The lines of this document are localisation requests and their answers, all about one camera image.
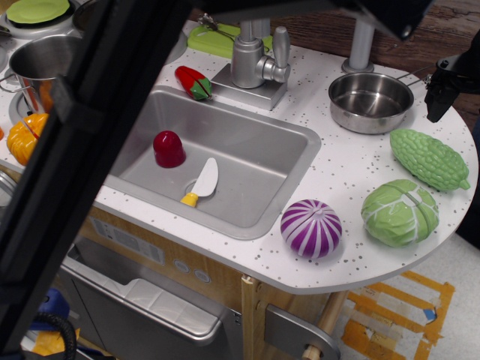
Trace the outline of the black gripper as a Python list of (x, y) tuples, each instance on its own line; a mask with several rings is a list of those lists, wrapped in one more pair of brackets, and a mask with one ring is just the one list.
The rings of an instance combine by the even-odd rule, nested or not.
[(455, 102), (457, 92), (479, 93), (479, 31), (466, 52), (436, 62), (424, 98), (427, 119), (437, 123)]

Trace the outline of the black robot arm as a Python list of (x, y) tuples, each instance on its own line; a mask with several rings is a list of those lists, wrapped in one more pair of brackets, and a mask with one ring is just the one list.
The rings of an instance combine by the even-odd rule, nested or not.
[(1, 355), (20, 342), (195, 8), (227, 21), (339, 8), (400, 39), (429, 1), (108, 1), (87, 31), (1, 223)]

